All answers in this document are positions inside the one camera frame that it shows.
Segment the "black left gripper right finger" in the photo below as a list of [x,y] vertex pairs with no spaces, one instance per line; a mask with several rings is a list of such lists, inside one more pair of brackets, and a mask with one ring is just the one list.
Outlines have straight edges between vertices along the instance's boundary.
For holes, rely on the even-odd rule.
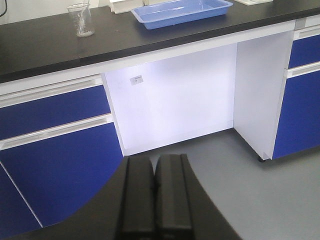
[[161,240],[191,240],[193,228],[182,159],[164,154],[155,170],[155,223]]

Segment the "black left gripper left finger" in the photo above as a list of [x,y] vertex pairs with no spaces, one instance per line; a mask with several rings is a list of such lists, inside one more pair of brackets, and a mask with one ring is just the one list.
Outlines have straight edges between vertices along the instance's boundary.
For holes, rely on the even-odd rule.
[[148,157],[130,156],[126,176],[122,240],[155,237],[154,171]]

